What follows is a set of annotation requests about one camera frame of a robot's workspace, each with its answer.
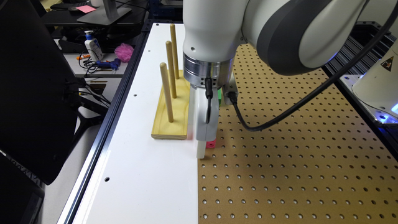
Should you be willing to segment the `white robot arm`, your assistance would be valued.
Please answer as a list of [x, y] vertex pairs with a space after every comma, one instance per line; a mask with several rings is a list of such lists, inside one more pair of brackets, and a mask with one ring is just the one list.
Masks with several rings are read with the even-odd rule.
[[236, 49], [250, 44], [281, 75], [311, 72], [342, 48], [367, 0], [204, 0], [183, 3], [183, 75], [195, 90], [197, 158], [216, 137], [218, 91], [236, 93]]

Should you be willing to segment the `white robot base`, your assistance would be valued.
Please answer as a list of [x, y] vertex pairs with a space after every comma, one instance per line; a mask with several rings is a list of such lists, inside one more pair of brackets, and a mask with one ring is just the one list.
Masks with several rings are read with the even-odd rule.
[[397, 118], [397, 40], [353, 85], [355, 96], [366, 105]]

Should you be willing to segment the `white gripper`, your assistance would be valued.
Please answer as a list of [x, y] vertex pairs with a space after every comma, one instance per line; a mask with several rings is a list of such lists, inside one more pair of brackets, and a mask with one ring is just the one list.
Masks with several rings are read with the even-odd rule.
[[193, 137], [197, 142], [197, 159], [203, 159], [206, 151], [206, 141], [214, 141], [218, 129], [219, 100], [217, 88], [212, 89], [213, 97], [210, 103], [210, 118], [208, 115], [208, 99], [204, 88], [190, 87], [190, 106], [193, 110]]

